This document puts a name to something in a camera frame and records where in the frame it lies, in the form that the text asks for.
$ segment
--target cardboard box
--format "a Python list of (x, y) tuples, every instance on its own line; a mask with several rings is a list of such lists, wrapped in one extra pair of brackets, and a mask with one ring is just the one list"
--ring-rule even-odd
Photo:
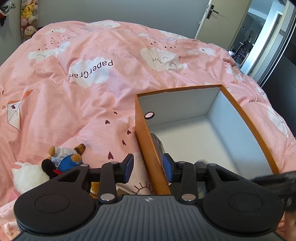
[(216, 163), (247, 179), (279, 173), (258, 130), (223, 85), (136, 95), (136, 134), (146, 168), (155, 194), (167, 195), (168, 182), (151, 132), (174, 161)]

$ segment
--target beige door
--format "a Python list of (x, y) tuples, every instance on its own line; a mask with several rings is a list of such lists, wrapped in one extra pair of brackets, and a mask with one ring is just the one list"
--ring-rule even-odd
[(229, 50), (252, 0), (210, 0), (195, 38)]

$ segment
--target door handle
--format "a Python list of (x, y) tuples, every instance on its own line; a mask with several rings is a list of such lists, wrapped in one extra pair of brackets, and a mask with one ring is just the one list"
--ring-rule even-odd
[(219, 12), (214, 10), (214, 5), (213, 4), (210, 7), (210, 11), (209, 11), (209, 13), (207, 15), (207, 19), (210, 19), (210, 16), (211, 16), (212, 12), (215, 12), (215, 13), (219, 14)]

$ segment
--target blue stuffed toy clothing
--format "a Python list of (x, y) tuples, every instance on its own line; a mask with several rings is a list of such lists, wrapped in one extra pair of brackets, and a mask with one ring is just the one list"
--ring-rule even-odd
[(80, 164), (83, 164), (82, 160), (80, 162), (74, 162), (72, 161), (71, 157), (73, 156), (74, 154), (71, 154), (71, 155), (68, 155), (66, 157), (63, 158), (63, 160), (60, 162), (59, 166), (58, 166), (58, 170), (60, 172), (66, 172), (66, 171), (69, 171), (70, 169), (80, 165)]

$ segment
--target bed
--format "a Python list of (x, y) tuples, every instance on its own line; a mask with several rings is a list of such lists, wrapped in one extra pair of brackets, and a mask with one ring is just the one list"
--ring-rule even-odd
[(131, 194), (153, 194), (134, 131), (135, 94), (224, 84), (249, 115), (281, 172), (296, 170), (296, 141), (258, 84), (229, 53), (196, 39), (105, 20), (50, 24), (0, 67), (0, 240), (19, 230), (12, 169), (40, 165), (52, 145), (86, 145), (91, 168), (135, 156)]

